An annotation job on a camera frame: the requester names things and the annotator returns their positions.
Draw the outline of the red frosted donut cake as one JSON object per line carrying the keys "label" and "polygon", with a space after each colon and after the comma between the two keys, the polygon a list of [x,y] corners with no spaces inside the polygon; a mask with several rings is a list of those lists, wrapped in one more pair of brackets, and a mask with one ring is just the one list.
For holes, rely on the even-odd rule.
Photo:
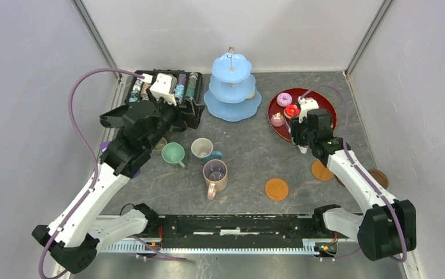
{"label": "red frosted donut cake", "polygon": [[299,117],[300,108],[298,105],[295,105],[295,104],[288,105],[284,108],[283,114],[287,119]]}

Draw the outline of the pink mousse cake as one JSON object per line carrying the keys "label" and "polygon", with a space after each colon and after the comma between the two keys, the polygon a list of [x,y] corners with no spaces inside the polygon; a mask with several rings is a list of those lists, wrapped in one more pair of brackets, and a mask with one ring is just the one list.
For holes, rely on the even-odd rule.
{"label": "pink mousse cake", "polygon": [[270,123],[273,127],[281,127],[285,124],[285,118],[278,112],[270,117]]}

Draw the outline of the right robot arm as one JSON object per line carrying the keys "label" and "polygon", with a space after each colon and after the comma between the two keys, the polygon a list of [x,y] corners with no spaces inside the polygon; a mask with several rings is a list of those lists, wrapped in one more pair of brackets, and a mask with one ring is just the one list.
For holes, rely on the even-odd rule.
{"label": "right robot arm", "polygon": [[364,256],[376,261],[390,257],[407,260],[417,245],[414,204],[389,193],[356,158],[343,137],[336,137],[332,117],[326,109],[311,109],[303,117],[290,120],[291,143],[301,153],[311,152],[352,194],[362,214],[356,215],[339,205],[316,208],[312,231],[319,237],[336,232],[357,241]]}

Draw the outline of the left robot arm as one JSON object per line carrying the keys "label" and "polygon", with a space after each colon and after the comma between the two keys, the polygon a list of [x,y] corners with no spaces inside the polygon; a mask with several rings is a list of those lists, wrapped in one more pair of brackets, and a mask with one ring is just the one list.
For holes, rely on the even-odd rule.
{"label": "left robot arm", "polygon": [[196,129],[205,106],[192,99],[170,104],[164,99],[121,105],[100,116],[101,125],[116,128],[116,137],[100,157],[90,180],[72,203],[49,225],[33,229],[34,239],[64,272],[77,274],[97,254],[130,237],[151,237],[159,229],[159,216],[144,203],[101,225],[95,220],[111,198],[140,171],[153,148],[169,131]]}

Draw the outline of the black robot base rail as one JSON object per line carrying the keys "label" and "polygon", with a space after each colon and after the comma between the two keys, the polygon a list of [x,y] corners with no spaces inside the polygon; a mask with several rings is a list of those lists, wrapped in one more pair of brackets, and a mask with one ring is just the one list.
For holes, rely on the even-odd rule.
{"label": "black robot base rail", "polygon": [[362,253],[376,261],[401,253],[397,227],[387,209],[373,208],[365,215],[346,212],[358,229],[327,228],[325,217],[344,213],[337,205],[317,208],[312,215],[150,215],[136,236],[170,253],[295,253],[317,255],[320,241],[333,237],[358,242]]}

